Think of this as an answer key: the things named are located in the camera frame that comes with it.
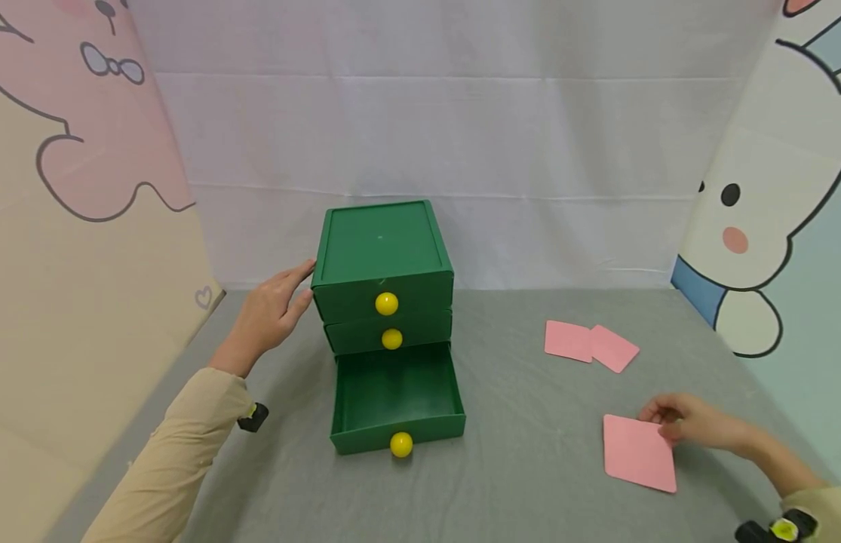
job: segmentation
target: cabinet top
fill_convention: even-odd
[[[327,211],[312,286],[453,273],[427,200]]]

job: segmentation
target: cartoon bow tie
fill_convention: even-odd
[[[106,57],[104,53],[98,51],[88,41],[83,41],[82,45],[79,46],[79,50],[82,51],[85,66],[95,75],[122,74],[134,85],[141,85],[146,80],[143,67],[133,59],[124,58],[122,60],[116,60]]]

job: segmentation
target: yellow sticker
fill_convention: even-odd
[[[800,535],[797,525],[788,519],[776,520],[770,525],[770,532],[782,541],[797,541],[797,536]]]

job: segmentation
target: cartoon eye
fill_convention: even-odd
[[[722,189],[722,204],[731,207],[740,200],[740,186],[736,183],[731,183]]]

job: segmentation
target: pink paper square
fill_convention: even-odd
[[[659,425],[614,415],[604,416],[604,471],[616,479],[677,491],[674,452],[658,434]]]
[[[616,373],[622,373],[640,348],[618,333],[597,325],[590,331],[592,358],[608,366]]]
[[[547,321],[544,353],[592,362],[592,344],[588,328],[567,322]]]

